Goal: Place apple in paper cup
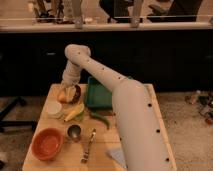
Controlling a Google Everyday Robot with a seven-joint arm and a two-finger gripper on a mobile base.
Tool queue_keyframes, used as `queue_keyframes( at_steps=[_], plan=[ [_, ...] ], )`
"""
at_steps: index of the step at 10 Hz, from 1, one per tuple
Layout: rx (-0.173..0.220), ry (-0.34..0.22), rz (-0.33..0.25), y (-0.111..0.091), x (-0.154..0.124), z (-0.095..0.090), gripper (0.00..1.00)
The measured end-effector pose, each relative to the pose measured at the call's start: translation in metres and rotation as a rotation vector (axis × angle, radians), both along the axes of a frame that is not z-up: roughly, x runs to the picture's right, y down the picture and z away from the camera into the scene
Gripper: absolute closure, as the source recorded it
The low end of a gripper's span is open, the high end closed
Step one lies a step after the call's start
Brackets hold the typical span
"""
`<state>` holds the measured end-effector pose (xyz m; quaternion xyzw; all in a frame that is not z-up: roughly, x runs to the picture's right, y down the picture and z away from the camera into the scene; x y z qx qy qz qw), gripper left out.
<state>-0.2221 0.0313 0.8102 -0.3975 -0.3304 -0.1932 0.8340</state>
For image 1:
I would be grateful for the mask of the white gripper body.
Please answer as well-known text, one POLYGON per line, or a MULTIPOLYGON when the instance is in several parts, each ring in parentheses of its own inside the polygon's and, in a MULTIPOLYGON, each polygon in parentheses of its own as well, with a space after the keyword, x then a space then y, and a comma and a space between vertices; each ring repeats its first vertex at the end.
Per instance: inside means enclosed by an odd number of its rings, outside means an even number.
POLYGON ((81 77, 81 68, 68 61, 62 74, 62 85, 64 87, 73 87, 77 85, 81 77))

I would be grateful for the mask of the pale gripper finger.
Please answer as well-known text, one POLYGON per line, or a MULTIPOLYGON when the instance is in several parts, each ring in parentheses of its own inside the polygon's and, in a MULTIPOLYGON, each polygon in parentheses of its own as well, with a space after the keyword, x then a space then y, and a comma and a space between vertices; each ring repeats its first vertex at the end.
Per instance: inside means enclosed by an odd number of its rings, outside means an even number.
POLYGON ((67 91, 68 91, 68 101, 72 101, 76 93, 76 88, 69 87, 67 91))
POLYGON ((66 88, 64 86, 60 87, 60 91, 58 94, 58 100, 66 100, 66 88))

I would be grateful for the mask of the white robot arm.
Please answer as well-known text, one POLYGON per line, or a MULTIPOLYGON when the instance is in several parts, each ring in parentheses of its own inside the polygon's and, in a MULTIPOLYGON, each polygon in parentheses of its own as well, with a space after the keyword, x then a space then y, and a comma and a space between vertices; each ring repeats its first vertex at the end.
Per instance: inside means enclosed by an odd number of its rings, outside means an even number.
POLYGON ((64 53, 67 65, 62 80, 66 86, 78 84, 85 69, 112 93, 127 171, 174 171, 160 118, 145 85, 92 59, 87 46, 69 44, 64 53))

